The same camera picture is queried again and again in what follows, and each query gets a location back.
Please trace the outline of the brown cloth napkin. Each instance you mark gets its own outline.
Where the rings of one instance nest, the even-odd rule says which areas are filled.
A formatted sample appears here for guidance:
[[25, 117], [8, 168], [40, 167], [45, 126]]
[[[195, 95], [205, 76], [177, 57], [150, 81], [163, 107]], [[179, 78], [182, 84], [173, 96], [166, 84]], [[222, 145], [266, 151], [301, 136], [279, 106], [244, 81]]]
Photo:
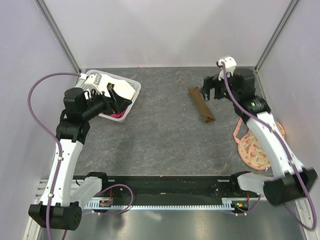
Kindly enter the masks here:
[[207, 106], [200, 89], [198, 87], [191, 87], [188, 89], [188, 93], [193, 99], [199, 114], [203, 117], [203, 120], [206, 123], [214, 122], [216, 118]]

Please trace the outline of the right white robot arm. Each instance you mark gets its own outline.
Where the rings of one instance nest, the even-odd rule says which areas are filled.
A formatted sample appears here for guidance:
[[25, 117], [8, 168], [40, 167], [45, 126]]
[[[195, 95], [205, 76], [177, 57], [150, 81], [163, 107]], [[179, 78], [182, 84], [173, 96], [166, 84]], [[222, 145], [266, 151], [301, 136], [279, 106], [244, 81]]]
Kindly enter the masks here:
[[255, 77], [252, 73], [207, 76], [200, 89], [207, 101], [214, 91], [216, 100], [226, 98], [233, 103], [235, 113], [258, 140], [262, 152], [268, 158], [273, 176], [259, 176], [249, 171], [233, 174], [235, 181], [229, 191], [235, 197], [246, 191], [266, 197], [273, 206], [311, 198], [310, 190], [318, 175], [314, 168], [306, 168], [293, 154], [282, 136], [266, 100], [256, 95]]

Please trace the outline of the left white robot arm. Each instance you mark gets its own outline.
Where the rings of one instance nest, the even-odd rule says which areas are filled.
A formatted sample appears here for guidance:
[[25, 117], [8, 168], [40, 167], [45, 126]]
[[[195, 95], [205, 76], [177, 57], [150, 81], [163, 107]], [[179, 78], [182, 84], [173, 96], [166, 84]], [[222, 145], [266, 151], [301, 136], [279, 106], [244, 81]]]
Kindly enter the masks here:
[[95, 196], [106, 196], [110, 191], [104, 172], [90, 172], [84, 182], [71, 190], [79, 155], [90, 130], [89, 121], [100, 113], [120, 114], [132, 101], [121, 97], [111, 85], [109, 96], [91, 90], [90, 96], [80, 87], [64, 93], [64, 110], [53, 134], [56, 153], [46, 188], [38, 204], [29, 207], [29, 216], [42, 228], [74, 231], [80, 225], [83, 209]]

